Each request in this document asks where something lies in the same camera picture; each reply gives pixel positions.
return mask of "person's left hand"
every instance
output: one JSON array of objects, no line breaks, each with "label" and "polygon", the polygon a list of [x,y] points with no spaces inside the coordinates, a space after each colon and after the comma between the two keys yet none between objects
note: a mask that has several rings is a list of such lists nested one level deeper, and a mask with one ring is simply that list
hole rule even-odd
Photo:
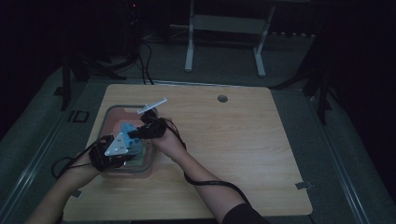
[{"label": "person's left hand", "polygon": [[[90,151],[82,155],[72,166],[90,163]],[[80,189],[89,184],[100,172],[91,164],[70,168],[58,179],[71,191]]]}]

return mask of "gray carpet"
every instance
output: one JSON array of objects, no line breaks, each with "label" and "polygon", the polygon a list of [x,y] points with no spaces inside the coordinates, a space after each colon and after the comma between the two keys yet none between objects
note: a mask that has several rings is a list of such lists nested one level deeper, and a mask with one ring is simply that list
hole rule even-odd
[{"label": "gray carpet", "polygon": [[[264,66],[267,77],[257,77],[251,48],[246,45],[213,47],[204,40],[197,41],[193,70],[184,72],[186,45],[183,41],[153,43],[149,72],[154,82],[162,81],[194,82],[239,86],[271,86],[292,77],[298,69],[312,38],[271,35],[266,41]],[[149,57],[146,47],[142,47],[143,59]],[[128,77],[117,83],[141,84],[140,65],[120,72]],[[54,73],[44,84],[32,103],[18,122],[3,138],[0,144],[0,200],[3,206],[7,197],[17,184],[26,165],[39,149],[47,149],[38,173],[30,188],[16,201],[8,223],[22,223],[50,188],[54,179],[50,175],[50,166],[57,159],[75,155],[81,151],[90,135],[91,128],[105,93],[106,86],[116,83],[106,77],[94,76],[85,83],[73,82],[73,102],[68,110],[61,112],[62,99],[53,96],[57,86],[61,85],[61,73]],[[304,82],[297,83],[283,91],[272,91],[279,115],[290,141],[292,151],[305,181],[314,187],[308,189],[308,195],[314,211],[311,217],[268,217],[272,223],[365,223],[354,217],[348,203],[345,189],[334,169],[328,138],[323,126],[313,112],[316,103],[308,101],[301,94]],[[332,110],[327,112],[332,145],[337,149],[351,182],[356,189],[369,223],[396,223],[396,208],[385,191],[364,150],[347,115],[333,99],[329,99]],[[86,123],[67,122],[72,110],[90,113]],[[52,125],[59,122],[60,128]],[[56,133],[53,139],[46,139]],[[153,221],[150,223],[171,223]],[[179,220],[174,223],[200,223],[197,220]]]}]

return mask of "sleeve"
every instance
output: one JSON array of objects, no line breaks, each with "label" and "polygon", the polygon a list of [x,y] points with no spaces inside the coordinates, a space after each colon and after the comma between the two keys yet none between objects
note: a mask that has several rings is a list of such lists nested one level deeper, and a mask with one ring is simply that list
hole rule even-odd
[{"label": "sleeve", "polygon": [[64,212],[61,213],[61,215],[58,217],[58,220],[56,220],[55,224],[62,224],[64,222]]},{"label": "sleeve", "polygon": [[249,204],[241,203],[231,209],[224,217],[222,224],[270,224]]}]

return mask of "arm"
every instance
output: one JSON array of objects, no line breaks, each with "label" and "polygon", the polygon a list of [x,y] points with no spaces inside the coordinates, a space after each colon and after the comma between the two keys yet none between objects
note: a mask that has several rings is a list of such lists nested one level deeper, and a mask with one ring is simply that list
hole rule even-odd
[{"label": "arm", "polygon": [[[176,162],[191,179],[195,181],[220,180],[190,155],[169,130],[166,130],[161,139],[153,139],[152,143]],[[245,203],[236,191],[228,187],[195,186],[195,189],[219,223],[231,209],[238,204]]]},{"label": "arm", "polygon": [[[90,162],[88,152],[74,165]],[[81,166],[66,171],[52,186],[25,223],[55,223],[61,216],[70,195],[90,183],[97,175],[93,166]]]}]

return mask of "metal frame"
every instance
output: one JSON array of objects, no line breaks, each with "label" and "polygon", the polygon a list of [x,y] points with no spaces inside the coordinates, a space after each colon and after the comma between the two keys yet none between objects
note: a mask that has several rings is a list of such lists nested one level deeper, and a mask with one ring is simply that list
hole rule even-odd
[{"label": "metal frame", "polygon": [[190,25],[189,25],[189,45],[187,47],[186,64],[184,70],[192,71],[192,60],[194,55],[194,30],[210,30],[244,34],[261,35],[259,43],[253,48],[259,77],[265,76],[264,65],[262,63],[262,47],[265,37],[275,12],[275,7],[271,7],[266,20],[233,18],[194,14],[194,0],[190,0]]}]

